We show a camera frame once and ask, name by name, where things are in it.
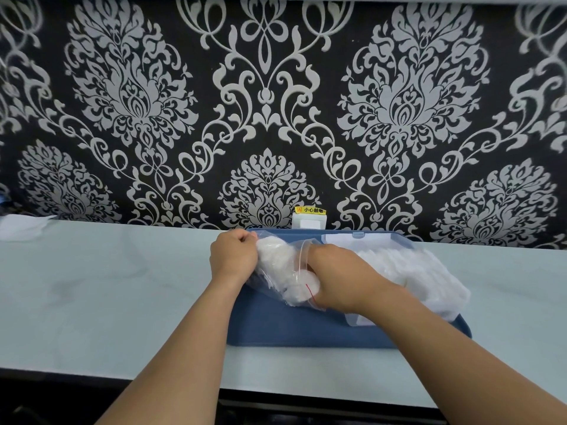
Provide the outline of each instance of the forearm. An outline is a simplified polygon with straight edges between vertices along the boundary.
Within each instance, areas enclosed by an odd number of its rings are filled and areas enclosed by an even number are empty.
[[[97,425],[212,425],[236,295],[211,283]]]
[[[364,314],[399,348],[452,425],[559,425],[567,406],[431,313],[405,290]]]

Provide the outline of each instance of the hand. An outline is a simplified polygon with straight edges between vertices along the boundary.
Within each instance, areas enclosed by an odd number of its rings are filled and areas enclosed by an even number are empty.
[[[365,314],[382,294],[399,288],[356,253],[335,245],[309,246],[307,263],[321,282],[317,305],[342,313]]]
[[[238,290],[252,274],[258,262],[258,235],[244,229],[219,234],[211,244],[209,263],[213,281],[233,283]]]

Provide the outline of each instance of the white paper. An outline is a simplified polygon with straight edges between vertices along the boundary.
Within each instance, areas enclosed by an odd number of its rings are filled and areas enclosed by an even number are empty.
[[[38,238],[53,216],[37,218],[27,215],[6,215],[0,218],[0,241],[26,241]]]

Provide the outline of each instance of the black and white wallpaper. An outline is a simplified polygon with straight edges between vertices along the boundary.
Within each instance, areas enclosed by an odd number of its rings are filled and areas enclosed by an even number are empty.
[[[567,249],[567,9],[0,0],[0,192],[109,223]]]

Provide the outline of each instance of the person's right hand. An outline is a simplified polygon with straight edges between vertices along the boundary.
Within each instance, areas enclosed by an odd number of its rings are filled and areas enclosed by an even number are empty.
[[[355,252],[335,245],[310,245],[307,263],[321,282],[317,305],[342,313],[364,314],[385,292],[400,288]]]

